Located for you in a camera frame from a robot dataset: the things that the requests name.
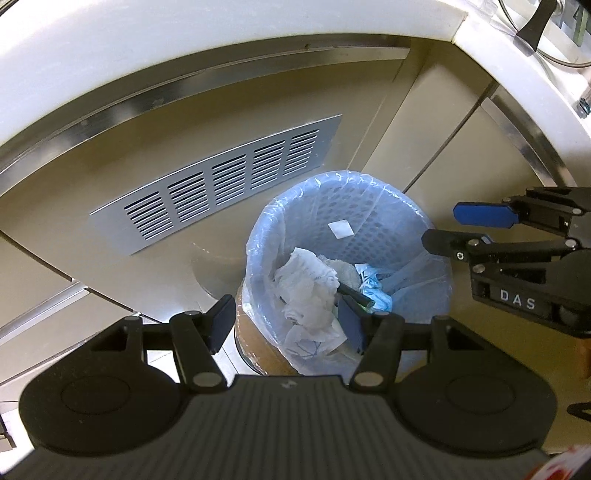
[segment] metal trim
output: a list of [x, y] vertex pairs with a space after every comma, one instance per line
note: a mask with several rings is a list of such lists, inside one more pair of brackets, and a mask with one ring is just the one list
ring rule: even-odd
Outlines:
[[509, 92], [497, 86], [489, 97], [490, 103], [483, 102], [483, 109], [523, 154], [542, 185], [576, 187], [572, 173], [558, 152]]
[[513, 146], [525, 158], [535, 175], [540, 179], [544, 187], [556, 187], [552, 174], [541, 161], [538, 154], [528, 143], [519, 129], [509, 120], [501, 109], [496, 106], [490, 98], [485, 98], [481, 105], [482, 109], [495, 121], [503, 133], [507, 136]]
[[89, 337], [86, 337], [84, 340], [81, 340], [80, 342], [75, 343], [72, 346], [69, 346], [68, 348], [64, 348], [60, 352], [54, 353], [52, 356], [47, 357], [45, 360], [41, 360], [40, 362], [36, 363], [35, 365], [32, 365], [29, 368], [26, 368], [22, 372], [14, 374], [13, 376], [7, 378], [6, 380], [1, 381], [0, 388], [2, 388], [4, 385], [8, 385], [11, 382], [14, 382], [15, 380], [18, 380], [21, 377], [24, 377], [25, 375], [36, 372], [37, 370], [40, 370], [40, 369], [46, 369], [46, 368], [50, 367], [52, 364], [56, 363], [60, 358], [66, 356], [68, 353], [77, 349], [81, 345], [84, 345], [88, 340], [90, 340], [95, 335], [99, 334], [100, 332], [101, 332], [101, 330], [90, 335]]
[[0, 15], [5, 14], [18, 0], [0, 0]]
[[[116, 80], [98, 89], [100, 92], [90, 92], [49, 114], [0, 146], [0, 196], [68, 150], [155, 108], [236, 82], [290, 70], [359, 61], [403, 60], [410, 50], [408, 45], [408, 41], [390, 35], [274, 39], [234, 46], [234, 50], [225, 47], [203, 52], [202, 68], [195, 69], [201, 58], [195, 54], [197, 57], [183, 57], [147, 69], [149, 72]], [[228, 61], [219, 64], [219, 58]], [[115, 97], [122, 92], [128, 93]]]
[[78, 281], [73, 283], [40, 305], [0, 327], [0, 346], [88, 294], [86, 285]]

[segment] black mechanical arm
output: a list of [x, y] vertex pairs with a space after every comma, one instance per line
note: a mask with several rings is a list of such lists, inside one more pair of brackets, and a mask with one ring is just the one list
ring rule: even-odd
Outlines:
[[463, 225], [522, 223], [560, 236], [495, 243], [482, 233], [429, 230], [423, 245], [468, 263], [474, 300], [578, 338], [591, 337], [591, 188], [534, 188], [492, 203], [458, 203]]
[[[348, 386], [239, 375], [228, 387], [212, 355], [231, 296], [167, 324], [120, 320], [27, 385], [35, 450], [6, 480], [522, 480], [548, 460], [556, 399], [541, 377], [449, 317], [408, 324], [348, 296], [338, 308], [364, 351]], [[179, 384], [147, 365], [160, 349]], [[397, 382], [406, 351], [429, 362]]]

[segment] trash can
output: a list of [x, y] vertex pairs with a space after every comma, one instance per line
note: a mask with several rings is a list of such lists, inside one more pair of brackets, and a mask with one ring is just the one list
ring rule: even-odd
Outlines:
[[[353, 235], [337, 238], [329, 224], [346, 220]], [[407, 322], [430, 323], [449, 311], [452, 272], [449, 260], [430, 255], [421, 244], [433, 228], [406, 195], [367, 174], [322, 173], [276, 197], [262, 211], [246, 246], [242, 308], [267, 341], [302, 375], [341, 375], [348, 382], [361, 356], [347, 342], [322, 355], [300, 356], [285, 348], [293, 322], [275, 294], [275, 271], [296, 247], [351, 264], [368, 263], [393, 275], [382, 289], [393, 312]], [[404, 352], [400, 370], [411, 369], [418, 352]]]

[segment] floor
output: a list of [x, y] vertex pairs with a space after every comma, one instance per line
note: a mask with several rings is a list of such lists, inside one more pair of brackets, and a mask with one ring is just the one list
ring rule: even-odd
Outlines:
[[[257, 375], [244, 361], [236, 349], [234, 342], [234, 328], [224, 341], [222, 350], [213, 356], [218, 367], [226, 377], [228, 385], [236, 375]], [[148, 364], [169, 375], [175, 382], [179, 382], [172, 352], [148, 351]], [[33, 449], [25, 427], [22, 425], [18, 409], [2, 414], [7, 430], [17, 447], [9, 452], [0, 453], [0, 473], [5, 473], [27, 456]]]

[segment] cabinet door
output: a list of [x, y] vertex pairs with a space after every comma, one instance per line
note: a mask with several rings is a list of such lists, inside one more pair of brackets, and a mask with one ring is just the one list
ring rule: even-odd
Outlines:
[[302, 174], [123, 255], [89, 213], [163, 175], [257, 138], [342, 114], [323, 167], [347, 168], [401, 62], [302, 69], [155, 109], [72, 149], [0, 198], [0, 228], [47, 262], [158, 320], [235, 294], [261, 210]]
[[[556, 238], [516, 225], [510, 230], [462, 226], [453, 219], [457, 202], [498, 202], [540, 186], [538, 178], [488, 114], [479, 108], [432, 165], [407, 192], [438, 228], [487, 232], [497, 241]], [[574, 339], [475, 302], [466, 264], [453, 263], [451, 316], [519, 360], [548, 381], [558, 398], [556, 419], [544, 447], [559, 452], [588, 443], [591, 423], [566, 413], [571, 403], [591, 401], [585, 382], [576, 378]]]
[[0, 401], [17, 401], [25, 385], [51, 362], [37, 368], [36, 365], [126, 315], [128, 311], [89, 293], [0, 346]]
[[1, 236], [0, 265], [0, 327], [70, 285]]
[[363, 172], [404, 190], [470, 114], [491, 80], [455, 45], [435, 43]]

